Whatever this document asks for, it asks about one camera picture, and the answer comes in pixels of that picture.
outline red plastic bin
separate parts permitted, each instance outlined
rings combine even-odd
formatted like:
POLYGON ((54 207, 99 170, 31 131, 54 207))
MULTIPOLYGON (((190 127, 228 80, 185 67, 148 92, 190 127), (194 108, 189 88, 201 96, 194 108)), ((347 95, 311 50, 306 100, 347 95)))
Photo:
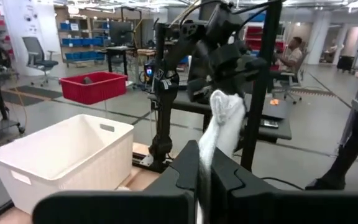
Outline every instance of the red plastic bin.
POLYGON ((125 94, 126 75, 111 72, 93 72, 75 77, 61 78, 63 97, 85 105, 91 105, 100 101, 125 94), (91 84, 83 84, 88 77, 91 84))

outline black cable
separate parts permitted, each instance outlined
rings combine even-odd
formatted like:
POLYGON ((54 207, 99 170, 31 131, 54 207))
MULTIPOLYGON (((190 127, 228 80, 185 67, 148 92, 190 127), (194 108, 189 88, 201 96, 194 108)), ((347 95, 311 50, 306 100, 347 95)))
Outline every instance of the black cable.
POLYGON ((268 6, 268 5, 276 3, 276 2, 282 2, 282 0, 274 0, 274 1, 264 2, 264 3, 261 3, 261 4, 255 5, 255 6, 251 6, 251 7, 245 8, 245 9, 238 10, 236 12, 233 12, 233 14, 238 15, 238 14, 241 14, 241 13, 244 13, 244 12, 248 12, 248 11, 251 11, 251 10, 254 10, 254 9, 258 9, 258 8, 261 8, 261 7, 268 6))
POLYGON ((263 178, 261 178, 261 179, 262 179, 262 180, 275 180, 275 181, 281 182, 281 183, 283 183, 283 184, 287 184, 287 185, 289 185, 289 186, 291 186, 291 187, 294 187, 294 188, 296 188, 296 189, 298 189, 298 190, 304 190, 303 188, 301 188, 301 187, 299 187, 299 186, 297 186, 297 185, 295 185, 295 184, 293 184, 293 183, 289 183, 288 181, 280 180, 280 179, 275 178, 275 177, 263 177, 263 178))
POLYGON ((267 9, 267 6, 265 6, 263 9, 257 11, 254 15, 250 16, 248 19, 246 19, 240 26, 240 29, 236 31, 236 33, 234 34, 234 38, 236 40, 239 40, 239 34, 240 34, 240 30, 242 29, 242 27, 244 27, 249 21, 253 20, 255 17, 257 17, 259 14, 261 14, 262 12, 264 12, 267 9))
POLYGON ((198 6, 190 9, 185 16, 183 16, 183 19, 180 21, 179 23, 179 29, 181 28, 181 26, 183 25, 183 22, 185 21, 185 19, 190 15, 190 13, 192 13, 194 10, 200 8, 201 6, 205 6, 207 4, 211 4, 211 3, 223 3, 221 0, 213 0, 213 1, 208 1, 208 2, 202 2, 201 4, 199 4, 198 6))

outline office chair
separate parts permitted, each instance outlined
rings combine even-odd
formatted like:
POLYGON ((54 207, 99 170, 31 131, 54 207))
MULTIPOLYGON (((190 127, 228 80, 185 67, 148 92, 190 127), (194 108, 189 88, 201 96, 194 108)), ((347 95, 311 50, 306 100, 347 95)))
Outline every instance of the office chair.
POLYGON ((59 64, 57 61, 52 60, 52 54, 54 52, 48 50, 49 60, 45 60, 45 54, 42 50, 40 42, 38 41, 38 38, 23 37, 23 41, 27 52, 29 53, 29 61, 27 62, 27 66, 44 72, 41 86, 44 86, 44 84, 48 83, 48 80, 58 80, 58 77, 50 77, 47 75, 47 71, 50 71, 54 66, 59 64))
POLYGON ((302 87, 303 75, 305 73, 305 69, 302 68, 302 65, 303 65, 303 61, 305 60, 308 54, 309 52, 304 53, 302 57, 297 61, 295 65, 295 73, 292 72, 281 73, 281 75, 288 76, 288 81, 286 80, 279 81, 279 84, 281 84, 281 86, 284 89, 284 99, 290 97, 293 100, 293 104, 296 104, 298 101, 302 100, 302 97, 300 95, 292 93, 291 91, 294 88, 302 87))

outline metal shelving unit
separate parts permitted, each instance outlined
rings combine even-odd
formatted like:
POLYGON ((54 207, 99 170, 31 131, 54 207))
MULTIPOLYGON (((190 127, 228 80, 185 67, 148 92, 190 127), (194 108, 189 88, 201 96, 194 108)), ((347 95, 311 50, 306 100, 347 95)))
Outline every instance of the metal shelving unit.
POLYGON ((67 59, 66 54, 67 53, 78 53, 78 52, 89 52, 89 51, 97 51, 106 45, 108 43, 106 40, 103 39, 103 45, 65 45, 63 44, 64 38, 95 38, 98 36, 108 36, 108 28, 103 28, 103 23, 109 22, 109 18, 99 18, 99 19, 93 19, 93 18, 69 18, 66 23, 68 24, 78 24, 78 30, 69 30, 69 29, 61 29, 60 23, 57 24, 58 26, 58 33, 60 38, 60 48, 62 51, 62 61, 63 63, 67 64, 67 67, 69 67, 69 64, 75 64, 78 66, 81 63, 87 63, 87 62, 94 62, 95 64, 98 62, 103 63, 104 60, 101 60, 100 58, 86 58, 84 60, 82 59, 67 59))

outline white cloth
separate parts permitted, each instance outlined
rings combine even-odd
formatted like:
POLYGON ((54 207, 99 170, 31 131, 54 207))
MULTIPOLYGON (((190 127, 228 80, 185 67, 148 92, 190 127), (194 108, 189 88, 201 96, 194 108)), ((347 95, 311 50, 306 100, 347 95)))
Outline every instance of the white cloth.
MULTIPOLYGON (((219 148, 225 155, 232 158, 246 113, 242 98, 238 95, 226 95, 220 90, 213 92, 210 105, 213 116, 207 130, 198 142, 201 181, 199 200, 203 209, 203 217, 209 217, 211 165, 215 148, 219 148)), ((209 223, 209 220, 203 219, 202 223, 209 223)))

